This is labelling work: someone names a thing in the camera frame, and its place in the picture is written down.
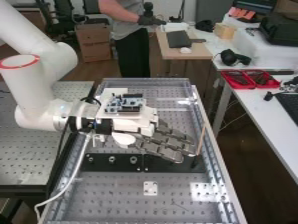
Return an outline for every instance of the cardboard box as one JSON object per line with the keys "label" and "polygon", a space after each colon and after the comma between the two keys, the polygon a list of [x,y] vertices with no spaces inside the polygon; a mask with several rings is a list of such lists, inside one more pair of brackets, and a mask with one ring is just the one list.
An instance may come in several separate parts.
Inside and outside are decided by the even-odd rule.
{"label": "cardboard box", "polygon": [[84,62],[104,61],[112,59],[109,43],[84,43],[81,45]]}
{"label": "cardboard box", "polygon": [[227,26],[222,23],[217,23],[214,28],[214,34],[221,39],[233,39],[235,30],[237,29],[234,27]]}
{"label": "cardboard box", "polygon": [[84,62],[110,60],[109,26],[104,24],[77,25],[76,34]]}

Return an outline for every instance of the red tray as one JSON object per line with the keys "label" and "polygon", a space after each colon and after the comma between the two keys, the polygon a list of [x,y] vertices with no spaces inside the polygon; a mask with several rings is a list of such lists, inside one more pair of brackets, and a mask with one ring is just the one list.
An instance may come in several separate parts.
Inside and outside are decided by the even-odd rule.
{"label": "red tray", "polygon": [[255,89],[255,83],[245,72],[226,70],[221,72],[222,77],[234,89]]}
{"label": "red tray", "polygon": [[[277,89],[281,86],[281,82],[278,82],[273,78],[273,76],[267,72],[265,72],[262,70],[245,70],[245,74],[254,81],[255,87],[259,88],[259,89]],[[257,81],[257,79],[259,79],[259,77],[262,77],[266,80],[266,82],[263,84],[259,84],[258,81]]]}

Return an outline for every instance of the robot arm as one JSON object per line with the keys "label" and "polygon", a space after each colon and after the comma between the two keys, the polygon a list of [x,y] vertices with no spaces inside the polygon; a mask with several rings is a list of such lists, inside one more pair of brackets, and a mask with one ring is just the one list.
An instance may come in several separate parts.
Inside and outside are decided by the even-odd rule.
{"label": "robot arm", "polygon": [[194,156],[193,139],[168,127],[157,109],[128,89],[105,89],[101,105],[56,99],[53,83],[77,65],[77,55],[64,43],[55,43],[15,8],[0,0],[0,38],[20,55],[0,61],[0,72],[17,102],[20,127],[93,133],[101,142],[112,136],[121,148],[136,147],[174,163]]}

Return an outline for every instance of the white cable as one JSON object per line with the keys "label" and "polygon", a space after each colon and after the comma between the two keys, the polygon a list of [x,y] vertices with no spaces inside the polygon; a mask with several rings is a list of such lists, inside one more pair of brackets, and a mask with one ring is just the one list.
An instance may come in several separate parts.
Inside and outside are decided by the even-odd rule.
{"label": "white cable", "polygon": [[237,103],[239,103],[239,101],[231,102],[230,105],[227,106],[226,110],[229,110]]}
{"label": "white cable", "polygon": [[88,146],[89,141],[90,141],[90,135],[88,134],[88,135],[86,135],[85,142],[84,142],[84,146],[82,146],[81,154],[80,154],[80,157],[78,157],[77,165],[76,165],[76,168],[75,168],[75,170],[73,170],[72,176],[71,176],[71,178],[69,178],[69,181],[68,181],[65,187],[63,188],[63,190],[61,190],[61,191],[60,191],[52,198],[49,198],[47,201],[41,202],[40,204],[37,204],[37,205],[35,206],[35,212],[36,212],[36,215],[37,215],[37,221],[40,221],[40,212],[39,212],[39,209],[37,209],[37,208],[39,208],[40,206],[47,205],[47,204],[48,204],[49,202],[52,202],[53,200],[56,200],[56,199],[65,193],[68,187],[69,187],[71,184],[72,184],[72,181],[73,181],[73,179],[75,179],[75,177],[76,177],[76,175],[77,175],[77,171],[78,171],[80,166],[81,166],[81,162],[82,162],[82,159],[84,159],[84,154],[85,154],[85,151],[86,151],[86,146]]}
{"label": "white cable", "polygon": [[239,117],[237,117],[231,122],[229,122],[225,127],[220,130],[222,131],[231,123],[234,123],[235,121],[238,121],[243,116],[246,115],[246,113],[243,113]]}

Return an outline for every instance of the desk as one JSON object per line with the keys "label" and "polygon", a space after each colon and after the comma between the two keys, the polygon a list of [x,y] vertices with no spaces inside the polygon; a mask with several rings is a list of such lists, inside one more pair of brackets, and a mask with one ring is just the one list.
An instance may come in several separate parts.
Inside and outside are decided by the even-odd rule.
{"label": "desk", "polygon": [[[88,96],[93,82],[57,82],[55,96],[73,101]],[[9,91],[4,82],[0,89]],[[44,194],[56,158],[59,132],[27,130],[15,121],[16,102],[0,93],[0,197]]]}
{"label": "desk", "polygon": [[[205,46],[212,53],[213,57],[216,57],[224,50],[231,49],[237,54],[242,54],[241,51],[233,46],[231,40],[224,40],[216,36],[214,33],[208,33],[205,31],[197,30],[194,27],[192,27],[192,32],[194,33],[196,37],[200,39],[206,39]],[[222,71],[226,69],[261,69],[266,71],[289,71],[289,68],[286,66],[277,66],[277,67],[262,67],[255,66],[254,61],[251,61],[251,64],[249,66],[243,64],[237,64],[235,66],[226,66],[221,61],[221,56],[218,55],[213,59],[213,64],[216,66],[217,71]]]}
{"label": "desk", "polygon": [[[197,39],[193,30],[188,31],[190,39]],[[161,49],[162,59],[168,60],[166,62],[166,74],[170,72],[170,60],[184,60],[185,67],[184,67],[184,75],[186,73],[188,68],[188,61],[189,60],[210,60],[213,58],[212,53],[209,52],[204,43],[193,43],[192,46],[192,53],[190,54],[181,54],[180,49],[169,48],[169,42],[166,38],[166,33],[156,29],[157,40]]]}
{"label": "desk", "polygon": [[[274,76],[278,81],[289,81],[293,79],[293,77],[293,75]],[[286,167],[294,181],[298,184],[298,126],[291,120],[275,97],[270,102],[263,100],[267,91],[271,91],[273,93],[281,92],[278,89],[235,90],[230,88],[229,84],[225,82],[224,93],[213,124],[213,132],[217,136],[229,104],[230,95],[233,93],[241,105],[243,106],[255,126],[258,127],[271,149],[274,150],[283,166]]]}

